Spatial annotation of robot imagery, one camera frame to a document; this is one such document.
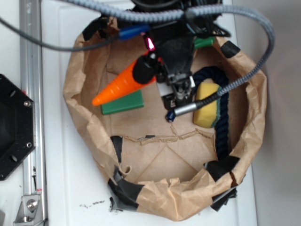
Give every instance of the rope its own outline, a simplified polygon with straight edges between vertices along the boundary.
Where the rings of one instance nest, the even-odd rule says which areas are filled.
[[[225,87],[229,83],[225,72],[216,66],[204,67],[193,75],[195,88],[192,90],[193,94],[197,92],[198,86],[205,79],[212,79],[220,87]],[[227,157],[228,150],[228,133],[229,133],[229,115],[228,115],[228,101],[229,93],[225,93],[220,100],[221,117],[215,125],[216,139],[215,149],[219,160]]]

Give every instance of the paper bag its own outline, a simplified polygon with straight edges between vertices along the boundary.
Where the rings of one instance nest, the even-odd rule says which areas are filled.
[[[75,46],[103,40],[99,32],[90,40],[81,34]],[[143,108],[102,115],[100,106],[92,106],[98,92],[145,50],[138,36],[72,53],[63,96],[75,127],[111,188],[113,206],[184,220],[230,197],[242,182],[262,143],[267,81],[260,71],[230,92],[231,152],[218,161],[214,128],[193,124],[192,113],[168,123],[155,83],[142,89]],[[205,66],[221,68],[233,81],[255,63],[231,42],[217,38],[213,47],[196,51],[191,70],[194,73]]]

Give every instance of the pink light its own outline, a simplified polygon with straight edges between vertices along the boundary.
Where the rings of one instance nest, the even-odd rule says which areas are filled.
[[[147,37],[147,38],[146,38],[146,43],[147,43],[147,48],[148,48],[150,51],[154,51],[154,50],[155,50],[155,45],[154,45],[154,43],[152,42],[152,40],[151,40],[150,37]]]

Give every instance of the black hexagonal plate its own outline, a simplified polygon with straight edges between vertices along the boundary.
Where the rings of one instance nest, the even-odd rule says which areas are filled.
[[[33,101],[0,74],[0,180],[33,149]]]

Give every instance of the sponge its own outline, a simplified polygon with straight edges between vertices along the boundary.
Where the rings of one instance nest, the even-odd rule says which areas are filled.
[[[215,83],[202,82],[198,86],[196,100],[204,99],[220,90],[221,87]],[[221,117],[220,99],[205,105],[193,114],[193,123],[203,128],[212,128]]]

